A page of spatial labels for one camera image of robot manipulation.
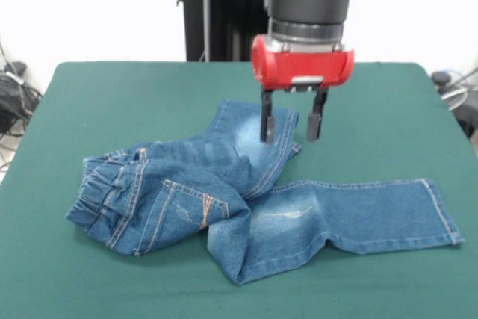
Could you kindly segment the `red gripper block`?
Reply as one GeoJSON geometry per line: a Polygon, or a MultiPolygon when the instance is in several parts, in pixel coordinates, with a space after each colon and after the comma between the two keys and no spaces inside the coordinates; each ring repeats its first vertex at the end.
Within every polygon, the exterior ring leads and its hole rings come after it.
{"type": "MultiPolygon", "coordinates": [[[[271,144],[275,133],[273,90],[327,88],[342,85],[351,76],[355,53],[335,51],[331,46],[284,43],[270,35],[258,35],[252,43],[251,60],[261,84],[260,140],[271,144]]],[[[328,89],[318,89],[308,115],[307,140],[319,139],[328,89]]]]}

